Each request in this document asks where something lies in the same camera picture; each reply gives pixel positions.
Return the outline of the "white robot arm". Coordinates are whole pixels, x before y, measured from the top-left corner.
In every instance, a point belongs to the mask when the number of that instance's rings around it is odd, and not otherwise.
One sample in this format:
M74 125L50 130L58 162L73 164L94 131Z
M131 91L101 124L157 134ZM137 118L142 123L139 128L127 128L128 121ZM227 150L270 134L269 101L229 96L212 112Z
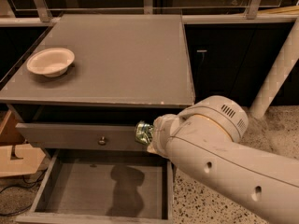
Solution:
M196 103L154 124L158 154L270 224L299 224L296 25L186 25Z

